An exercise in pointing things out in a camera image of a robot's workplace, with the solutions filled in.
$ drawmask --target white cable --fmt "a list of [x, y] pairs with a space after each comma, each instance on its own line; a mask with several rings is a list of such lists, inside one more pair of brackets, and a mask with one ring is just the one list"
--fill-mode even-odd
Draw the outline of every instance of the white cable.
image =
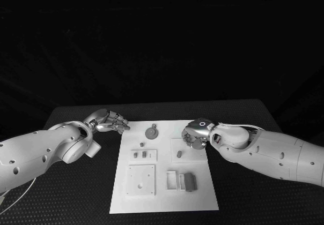
[[34, 183], [34, 180], [36, 180], [36, 178], [33, 179], [32, 184], [30, 184], [27, 190], [24, 191], [24, 193], [22, 194], [20, 198], [17, 199], [17, 201], [22, 199], [22, 197], [23, 197], [24, 194], [27, 193], [27, 191], [29, 191], [29, 189], [30, 189], [30, 187], [32, 187], [32, 185], [33, 185], [33, 183]]
[[226, 123], [219, 123], [219, 126], [226, 127], [226, 126], [238, 126], [238, 127], [250, 127], [250, 128], [256, 128], [258, 130], [265, 130], [261, 127], [256, 127], [253, 125], [242, 125], [242, 124], [226, 124]]
[[7, 191], [3, 193], [3, 195], [0, 196], [0, 198], [9, 193], [9, 191], [10, 191], [10, 190], [7, 190]]

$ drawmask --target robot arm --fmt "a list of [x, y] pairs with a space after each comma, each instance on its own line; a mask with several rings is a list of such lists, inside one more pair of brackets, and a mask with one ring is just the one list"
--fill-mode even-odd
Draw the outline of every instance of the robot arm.
[[272, 178], [324, 187], [324, 148], [289, 135], [200, 118], [186, 126], [183, 140], [197, 150], [209, 141], [229, 162]]
[[0, 142], [0, 193], [40, 176], [58, 161], [75, 162], [83, 154], [94, 157], [101, 149], [96, 131], [122, 134], [130, 130], [125, 118], [112, 111], [95, 111], [83, 122], [60, 123]]

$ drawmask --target black curtain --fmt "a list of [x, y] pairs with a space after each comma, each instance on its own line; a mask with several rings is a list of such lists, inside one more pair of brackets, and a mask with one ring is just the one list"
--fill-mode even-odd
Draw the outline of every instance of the black curtain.
[[322, 106], [311, 4], [3, 7], [0, 28], [0, 139], [42, 129], [62, 105], [259, 98], [292, 135]]

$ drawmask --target table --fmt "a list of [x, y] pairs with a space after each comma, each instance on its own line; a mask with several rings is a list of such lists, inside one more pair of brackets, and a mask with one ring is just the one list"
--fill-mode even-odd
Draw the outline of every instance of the table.
[[[89, 105], [55, 108], [45, 129], [82, 120], [106, 108], [130, 121], [193, 120], [250, 124], [281, 132], [258, 99], [199, 102]], [[96, 133], [102, 149], [94, 158], [83, 155], [70, 164], [58, 162], [33, 184], [26, 196], [1, 215], [0, 224], [322, 224], [324, 188], [278, 180], [227, 162], [206, 148], [219, 211], [109, 214], [121, 136]], [[30, 182], [13, 189], [6, 206], [19, 198]]]

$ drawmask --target dark textured tabletop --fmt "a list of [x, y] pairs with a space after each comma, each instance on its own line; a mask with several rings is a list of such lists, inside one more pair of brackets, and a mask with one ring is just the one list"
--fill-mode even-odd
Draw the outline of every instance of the dark textured tabletop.
[[[58, 107], [45, 129], [66, 121], [82, 121], [101, 108], [130, 121], [203, 117], [214, 123], [250, 124], [281, 131], [256, 99]], [[206, 152], [219, 211], [109, 214], [121, 135], [114, 131], [96, 133], [94, 139], [102, 146], [95, 157], [83, 155], [70, 164], [52, 165], [26, 196], [0, 216], [0, 224], [324, 224], [324, 188], [250, 171], [227, 162], [210, 145]], [[29, 184], [9, 192], [0, 212]]]

